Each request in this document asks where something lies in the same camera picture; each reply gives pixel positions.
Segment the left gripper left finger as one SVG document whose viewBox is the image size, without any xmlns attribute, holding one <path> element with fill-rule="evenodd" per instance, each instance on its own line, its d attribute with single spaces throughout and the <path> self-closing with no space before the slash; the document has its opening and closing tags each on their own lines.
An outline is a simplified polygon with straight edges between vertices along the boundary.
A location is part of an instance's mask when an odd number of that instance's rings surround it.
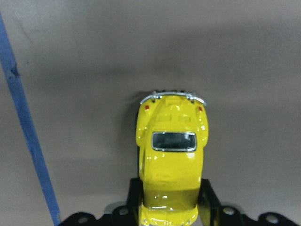
<svg viewBox="0 0 301 226">
<path fill-rule="evenodd" d="M 135 219 L 135 225 L 141 225 L 140 208 L 143 203 L 143 182 L 139 178 L 130 179 L 130 185 L 127 195 L 127 206 L 132 209 L 131 212 Z"/>
</svg>

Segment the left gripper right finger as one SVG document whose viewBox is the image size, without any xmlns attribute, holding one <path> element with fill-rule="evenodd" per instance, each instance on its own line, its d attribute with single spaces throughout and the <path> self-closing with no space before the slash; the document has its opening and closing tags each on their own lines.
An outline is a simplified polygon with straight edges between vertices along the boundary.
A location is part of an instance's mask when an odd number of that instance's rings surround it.
<svg viewBox="0 0 301 226">
<path fill-rule="evenodd" d="M 204 226 L 218 226 L 218 209 L 221 203 L 215 194 L 210 181 L 201 179 L 201 186 L 198 195 L 198 213 Z"/>
</svg>

